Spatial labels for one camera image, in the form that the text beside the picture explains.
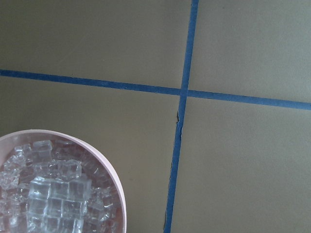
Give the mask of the pink bowl of ice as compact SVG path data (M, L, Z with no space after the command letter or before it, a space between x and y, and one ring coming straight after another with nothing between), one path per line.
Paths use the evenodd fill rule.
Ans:
M0 139L3 233L124 233L120 179L90 144L58 132L24 130Z

